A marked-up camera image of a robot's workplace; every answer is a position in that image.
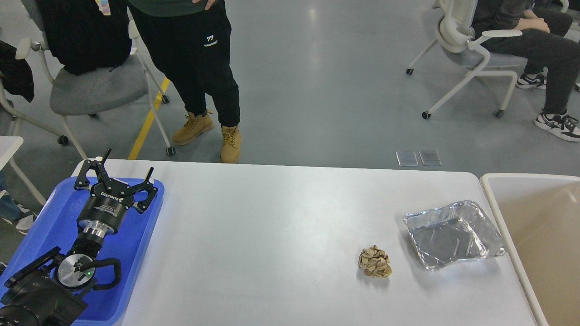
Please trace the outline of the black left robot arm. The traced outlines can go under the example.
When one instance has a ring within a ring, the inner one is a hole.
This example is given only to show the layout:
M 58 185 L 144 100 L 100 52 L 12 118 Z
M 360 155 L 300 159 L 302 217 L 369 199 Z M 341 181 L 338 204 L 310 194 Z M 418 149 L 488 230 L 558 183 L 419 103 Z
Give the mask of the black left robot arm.
M 109 176 L 108 155 L 53 191 L 1 278 L 3 326 L 112 325 L 124 311 L 164 188 L 153 168 Z

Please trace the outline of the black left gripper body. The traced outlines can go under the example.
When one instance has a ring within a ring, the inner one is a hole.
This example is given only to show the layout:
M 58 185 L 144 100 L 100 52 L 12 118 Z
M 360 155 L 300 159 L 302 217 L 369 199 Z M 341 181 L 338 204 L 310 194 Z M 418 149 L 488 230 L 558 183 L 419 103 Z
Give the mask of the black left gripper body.
M 130 206 L 135 203 L 136 190 L 119 179 L 112 185 L 99 182 L 91 187 L 90 196 L 77 218 L 78 232 L 98 237 L 116 235 Z

